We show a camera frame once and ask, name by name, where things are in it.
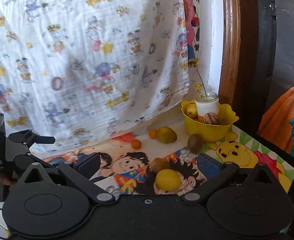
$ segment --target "wooden door frame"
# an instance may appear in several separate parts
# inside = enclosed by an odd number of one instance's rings
[[[257,0],[223,0],[224,44],[219,102],[229,104],[246,130],[245,108],[258,50]]]

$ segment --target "silver bolt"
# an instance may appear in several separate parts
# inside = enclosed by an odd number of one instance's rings
[[[96,196],[97,200],[99,201],[103,201],[103,202],[106,202],[106,201],[109,201],[112,199],[112,195],[109,194],[109,193],[100,193]]]
[[[148,199],[145,199],[144,202],[145,202],[145,204],[151,204],[151,203],[153,203],[152,199],[149,199],[149,198]]]
[[[189,201],[196,201],[200,199],[200,196],[197,193],[187,193],[184,197]]]

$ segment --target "scalloped bowl rim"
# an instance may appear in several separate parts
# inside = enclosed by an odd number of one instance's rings
[[[190,101],[184,100],[184,101],[182,101],[182,102],[181,102],[181,105],[182,105],[182,106],[181,106],[180,110],[182,111],[182,113],[183,113],[183,115],[184,115],[185,117],[189,118],[190,120],[192,120],[193,122],[198,123],[198,124],[203,124],[203,125],[208,125],[208,126],[213,126],[213,127],[227,127],[227,126],[230,126],[230,125],[232,125],[233,123],[235,123],[235,122],[237,122],[237,121],[239,120],[239,116],[236,115],[236,113],[232,110],[232,108],[231,108],[231,106],[230,106],[229,104],[221,104],[220,106],[229,106],[229,108],[231,109],[231,112],[232,112],[233,114],[235,114],[235,120],[234,120],[232,123],[230,123],[230,124],[228,124],[228,125],[214,125],[214,124],[206,124],[206,123],[202,123],[202,122],[197,122],[197,121],[191,119],[189,116],[186,116],[186,115],[185,115],[185,113],[184,113],[184,111],[183,111],[183,107],[184,107],[184,106],[183,106],[183,102],[194,103],[195,100],[190,100]]]

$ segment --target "twig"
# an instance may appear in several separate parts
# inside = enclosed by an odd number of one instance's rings
[[[200,74],[199,74],[198,68],[196,69],[196,71],[197,71],[197,73],[198,73],[198,76],[200,77],[201,84],[203,85],[203,88],[204,88],[204,91],[205,91],[206,98],[208,99],[208,96],[207,96],[207,93],[206,93],[206,89],[205,89],[205,85],[204,85],[203,80],[202,80],[202,78],[201,78],[201,76],[200,76]]]

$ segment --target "green leaf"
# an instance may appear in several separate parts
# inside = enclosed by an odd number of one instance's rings
[[[279,163],[283,163],[284,160],[282,158],[280,158],[279,156],[276,157],[276,161],[278,161]]]
[[[258,151],[259,145],[260,145],[259,142],[257,142],[256,140],[253,140],[253,144],[252,144],[252,146],[251,146],[251,150],[252,150],[253,152]]]
[[[264,145],[261,144],[261,146],[262,146],[262,154],[268,154],[271,152],[271,150],[265,147]]]
[[[248,143],[250,140],[252,139],[251,136],[249,136],[248,134],[246,134],[245,132],[241,131],[240,135],[239,135],[239,142],[242,144],[246,144]]]
[[[201,148],[201,153],[205,153],[208,152],[209,150],[211,150],[206,143],[203,144],[202,148]]]
[[[288,178],[290,178],[291,182],[294,181],[294,170],[285,170],[285,174]]]
[[[222,161],[221,158],[215,157],[214,159],[215,159],[216,161],[219,161],[220,163],[223,163],[223,161]]]

